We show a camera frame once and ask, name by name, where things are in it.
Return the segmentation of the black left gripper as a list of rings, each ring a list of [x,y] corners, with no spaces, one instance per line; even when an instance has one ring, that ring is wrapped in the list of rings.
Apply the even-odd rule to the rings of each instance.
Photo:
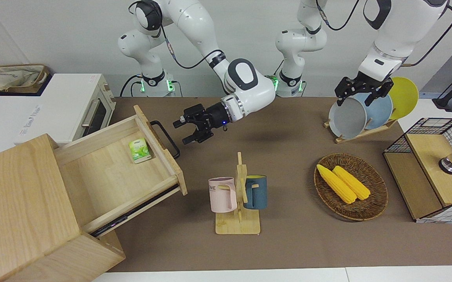
[[[369,107],[376,99],[384,98],[392,89],[392,78],[377,81],[363,73],[358,73],[356,78],[344,77],[335,87],[337,105],[340,107],[346,98],[357,93],[369,93],[365,99],[365,106]]]

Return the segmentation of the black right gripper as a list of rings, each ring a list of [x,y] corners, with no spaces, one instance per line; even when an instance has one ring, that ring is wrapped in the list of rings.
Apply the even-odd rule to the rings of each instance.
[[[206,141],[213,136],[213,132],[211,132],[213,128],[220,128],[231,123],[231,118],[221,102],[208,108],[203,107],[200,103],[186,108],[183,116],[173,122],[173,126],[179,128],[188,123],[195,125],[196,130],[190,136],[182,139],[184,145]]]

